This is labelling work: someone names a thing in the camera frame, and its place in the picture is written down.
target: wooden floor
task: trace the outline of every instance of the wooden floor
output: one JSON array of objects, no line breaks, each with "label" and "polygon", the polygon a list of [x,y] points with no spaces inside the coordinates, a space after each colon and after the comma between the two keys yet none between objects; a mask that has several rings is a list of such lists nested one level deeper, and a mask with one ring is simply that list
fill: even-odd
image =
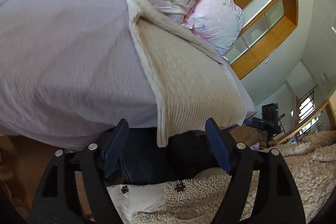
[{"label": "wooden floor", "polygon": [[29,212],[36,187],[56,147],[23,136],[0,137],[0,180]]}]

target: pink pillow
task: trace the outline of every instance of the pink pillow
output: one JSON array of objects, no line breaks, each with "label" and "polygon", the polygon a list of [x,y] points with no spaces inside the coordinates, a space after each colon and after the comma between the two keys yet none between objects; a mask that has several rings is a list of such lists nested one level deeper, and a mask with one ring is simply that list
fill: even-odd
[{"label": "pink pillow", "polygon": [[238,38],[243,20],[243,12],[233,0],[197,0],[182,25],[224,57]]}]

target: black pants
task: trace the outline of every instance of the black pants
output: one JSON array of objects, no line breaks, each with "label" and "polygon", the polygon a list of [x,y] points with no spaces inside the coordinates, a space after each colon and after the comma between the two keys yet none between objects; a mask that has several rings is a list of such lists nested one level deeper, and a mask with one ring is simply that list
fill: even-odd
[{"label": "black pants", "polygon": [[169,138],[168,146],[157,147],[156,128],[131,128],[121,152],[125,183],[157,184],[191,179],[218,163],[207,146],[191,131]]}]

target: hand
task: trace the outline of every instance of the hand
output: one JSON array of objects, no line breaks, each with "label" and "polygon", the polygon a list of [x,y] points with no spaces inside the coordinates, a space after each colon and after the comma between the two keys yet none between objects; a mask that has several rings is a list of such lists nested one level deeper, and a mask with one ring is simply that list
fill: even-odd
[{"label": "hand", "polygon": [[[278,145],[278,141],[277,140],[270,140],[268,142],[268,144],[269,144],[270,147],[277,146]],[[259,149],[260,150],[267,149],[267,144],[266,144],[266,142],[263,141],[263,137],[262,136],[259,137]]]}]

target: blue gripper pad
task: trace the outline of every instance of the blue gripper pad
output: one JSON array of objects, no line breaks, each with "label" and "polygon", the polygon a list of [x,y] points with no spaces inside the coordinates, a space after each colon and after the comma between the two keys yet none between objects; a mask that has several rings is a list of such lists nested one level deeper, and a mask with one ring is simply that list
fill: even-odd
[{"label": "blue gripper pad", "polygon": [[215,157],[218,161],[219,167],[222,168],[227,174],[230,174],[232,166],[230,164],[229,151],[219,135],[221,130],[212,118],[205,122],[205,131],[207,133]]},{"label": "blue gripper pad", "polygon": [[117,162],[128,137],[128,122],[126,120],[120,121],[116,130],[116,132],[113,132],[115,134],[114,138],[104,153],[104,166],[102,170],[105,178],[109,178],[118,170]]}]

